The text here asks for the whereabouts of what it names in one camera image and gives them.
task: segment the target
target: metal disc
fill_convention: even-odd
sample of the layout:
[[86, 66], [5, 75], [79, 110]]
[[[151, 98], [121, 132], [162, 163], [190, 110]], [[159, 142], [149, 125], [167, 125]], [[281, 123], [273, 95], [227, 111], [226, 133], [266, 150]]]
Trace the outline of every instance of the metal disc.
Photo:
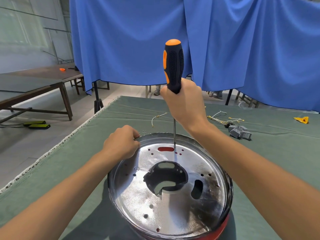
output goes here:
[[[172, 133], [153, 133], [139, 137], [141, 147], [135, 155], [121, 161], [108, 174], [111, 201], [123, 217], [150, 238], [186, 239], [214, 230], [232, 202], [232, 181], [194, 139], [177, 134], [174, 151]], [[143, 176], [162, 161], [177, 162], [188, 173], [182, 189], [156, 196]], [[191, 194], [197, 182], [202, 192]]]

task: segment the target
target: black rubber grip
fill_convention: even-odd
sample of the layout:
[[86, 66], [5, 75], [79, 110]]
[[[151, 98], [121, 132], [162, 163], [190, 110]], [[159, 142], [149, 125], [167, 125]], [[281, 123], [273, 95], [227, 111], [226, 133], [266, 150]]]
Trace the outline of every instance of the black rubber grip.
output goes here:
[[166, 51], [166, 72], [169, 83], [168, 88], [178, 94], [181, 89], [181, 77], [184, 68], [183, 49], [182, 45], [166, 45], [164, 50]]

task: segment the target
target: forearm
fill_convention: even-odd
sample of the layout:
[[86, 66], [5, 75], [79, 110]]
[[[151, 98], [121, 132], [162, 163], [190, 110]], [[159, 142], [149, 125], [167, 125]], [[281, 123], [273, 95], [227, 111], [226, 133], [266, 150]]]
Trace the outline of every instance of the forearm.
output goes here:
[[210, 123], [189, 133], [226, 170], [282, 239], [318, 239], [319, 191]]
[[1, 239], [58, 239], [92, 191], [116, 164], [98, 153], [0, 229]]

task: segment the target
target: blue fabric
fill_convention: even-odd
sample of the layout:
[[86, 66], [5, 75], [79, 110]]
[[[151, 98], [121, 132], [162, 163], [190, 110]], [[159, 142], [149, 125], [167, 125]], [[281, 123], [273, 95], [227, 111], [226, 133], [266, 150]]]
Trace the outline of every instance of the blue fabric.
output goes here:
[[70, 0], [74, 60], [86, 91], [96, 80], [166, 84], [163, 50], [179, 39], [192, 73], [183, 0]]
[[70, 0], [75, 63], [92, 81], [164, 84], [178, 38], [184, 76], [272, 106], [320, 112], [320, 3], [307, 0]]

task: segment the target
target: screwdriver handle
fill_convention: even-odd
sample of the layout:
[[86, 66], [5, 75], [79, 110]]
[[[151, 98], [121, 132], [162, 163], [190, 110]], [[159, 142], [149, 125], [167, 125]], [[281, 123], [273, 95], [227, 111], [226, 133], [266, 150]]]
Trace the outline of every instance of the screwdriver handle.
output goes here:
[[168, 40], [163, 51], [163, 68], [167, 78], [167, 87], [178, 94], [181, 89], [181, 77], [184, 68], [183, 49], [180, 40]]

